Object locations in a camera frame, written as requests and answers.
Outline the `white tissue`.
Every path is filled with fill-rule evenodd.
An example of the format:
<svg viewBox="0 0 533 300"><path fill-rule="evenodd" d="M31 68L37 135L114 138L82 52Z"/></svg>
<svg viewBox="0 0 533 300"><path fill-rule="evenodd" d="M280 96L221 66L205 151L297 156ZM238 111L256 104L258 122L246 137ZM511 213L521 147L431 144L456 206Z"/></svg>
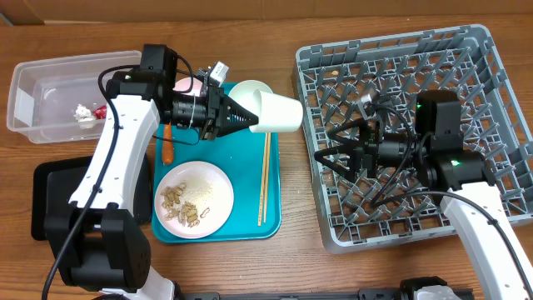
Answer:
<svg viewBox="0 0 533 300"><path fill-rule="evenodd" d="M73 115L78 122L81 129L90 129L95 126L97 118L92 114L92 111L82 104L77 105L77 109Z"/></svg>

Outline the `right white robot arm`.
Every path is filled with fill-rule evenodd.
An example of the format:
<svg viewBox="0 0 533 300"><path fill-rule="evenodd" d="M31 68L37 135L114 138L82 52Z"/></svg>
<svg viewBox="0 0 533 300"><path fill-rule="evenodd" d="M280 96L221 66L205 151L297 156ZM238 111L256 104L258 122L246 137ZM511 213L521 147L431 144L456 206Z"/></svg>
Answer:
<svg viewBox="0 0 533 300"><path fill-rule="evenodd" d="M456 230L486 298L530 299L531 262L504 212L489 163L463 146L457 95L419 92L413 123L377 95L367 98L376 125L359 118L333 128L327 136L337 146L315 152L315 160L351 183L361 170L373 178L378 168L414 168L420 190L392 197L380 190L371 206L430 196Z"/></svg>

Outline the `white paper cup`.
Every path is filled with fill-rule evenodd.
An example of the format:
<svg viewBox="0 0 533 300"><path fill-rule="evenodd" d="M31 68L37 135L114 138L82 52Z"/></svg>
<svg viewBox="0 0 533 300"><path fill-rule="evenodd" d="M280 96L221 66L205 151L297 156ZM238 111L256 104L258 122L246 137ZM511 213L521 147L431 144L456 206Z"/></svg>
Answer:
<svg viewBox="0 0 533 300"><path fill-rule="evenodd" d="M256 90L252 99L259 107L258 123L250 126L253 133L292 133L301 126L303 106L299 100L261 90Z"/></svg>

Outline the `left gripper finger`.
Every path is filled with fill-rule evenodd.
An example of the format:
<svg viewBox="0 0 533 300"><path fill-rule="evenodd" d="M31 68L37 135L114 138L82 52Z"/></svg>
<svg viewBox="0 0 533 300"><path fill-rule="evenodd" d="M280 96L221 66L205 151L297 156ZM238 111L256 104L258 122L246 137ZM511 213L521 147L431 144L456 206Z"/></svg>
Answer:
<svg viewBox="0 0 533 300"><path fill-rule="evenodd" d="M257 121L258 116L238 104L228 95L224 96L224 108L227 121Z"/></svg>
<svg viewBox="0 0 533 300"><path fill-rule="evenodd" d="M258 121L246 121L246 122L224 122L217 133L217 137L225 137L226 135L241 131L243 129L249 128L250 126L257 125Z"/></svg>

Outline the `pink bowl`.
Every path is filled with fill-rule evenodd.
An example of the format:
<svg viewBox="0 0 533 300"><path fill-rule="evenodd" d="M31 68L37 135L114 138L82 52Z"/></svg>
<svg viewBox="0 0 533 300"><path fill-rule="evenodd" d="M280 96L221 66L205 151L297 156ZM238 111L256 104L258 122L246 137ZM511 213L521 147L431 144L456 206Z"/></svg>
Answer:
<svg viewBox="0 0 533 300"><path fill-rule="evenodd" d="M191 90L189 92L184 92L184 90L187 90L189 87L192 87ZM173 90L177 94L200 97L202 81L196 78L193 78L193 81L191 81L189 77L185 77L175 83Z"/></svg>

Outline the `red snack wrapper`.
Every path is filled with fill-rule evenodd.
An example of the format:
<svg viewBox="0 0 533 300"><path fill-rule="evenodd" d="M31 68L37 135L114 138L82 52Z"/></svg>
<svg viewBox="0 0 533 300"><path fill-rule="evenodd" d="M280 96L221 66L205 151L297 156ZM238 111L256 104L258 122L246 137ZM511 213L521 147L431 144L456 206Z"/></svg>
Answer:
<svg viewBox="0 0 533 300"><path fill-rule="evenodd" d="M105 119L107 116L107 106L103 105L92 112L92 115L96 119Z"/></svg>

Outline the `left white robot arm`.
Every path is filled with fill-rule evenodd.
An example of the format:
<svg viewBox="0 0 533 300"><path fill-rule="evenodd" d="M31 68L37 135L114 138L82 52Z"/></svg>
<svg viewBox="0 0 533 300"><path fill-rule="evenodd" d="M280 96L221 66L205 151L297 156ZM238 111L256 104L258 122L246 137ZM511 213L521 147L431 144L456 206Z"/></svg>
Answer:
<svg viewBox="0 0 533 300"><path fill-rule="evenodd" d="M51 276L101 299L177 299L176 282L151 263L150 243L134 218L134 194L147 146L163 123L212 140L256 125L258 116L207 77L193 96L176 90L182 57L147 44L137 65L110 67L97 85L107 103L101 137L87 171L67 203L47 211Z"/></svg>

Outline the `white bowl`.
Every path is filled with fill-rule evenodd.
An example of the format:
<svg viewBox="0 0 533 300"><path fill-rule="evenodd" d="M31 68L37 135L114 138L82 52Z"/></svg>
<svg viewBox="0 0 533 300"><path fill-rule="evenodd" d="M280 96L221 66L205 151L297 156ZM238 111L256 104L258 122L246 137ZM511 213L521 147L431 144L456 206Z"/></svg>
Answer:
<svg viewBox="0 0 533 300"><path fill-rule="evenodd" d="M257 80L245 80L237 83L229 92L228 96L239 104L248 104L256 91L272 93L272 89L264 82Z"/></svg>

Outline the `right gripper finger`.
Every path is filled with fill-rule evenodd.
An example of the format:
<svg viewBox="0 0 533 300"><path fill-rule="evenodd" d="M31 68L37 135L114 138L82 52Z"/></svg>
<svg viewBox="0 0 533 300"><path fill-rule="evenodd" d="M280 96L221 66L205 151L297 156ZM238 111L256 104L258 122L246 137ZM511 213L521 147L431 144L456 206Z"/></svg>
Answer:
<svg viewBox="0 0 533 300"><path fill-rule="evenodd" d="M371 135L371 128L367 121L358 118L344 122L340 127L334 127L327 132L327 136L341 144L357 145L366 142Z"/></svg>
<svg viewBox="0 0 533 300"><path fill-rule="evenodd" d="M329 159L329 157L340 157L342 154L347 155L346 166L341 162ZM356 176L361 170L359 152L350 146L342 145L322 149L314 153L314 158L351 183L356 181Z"/></svg>

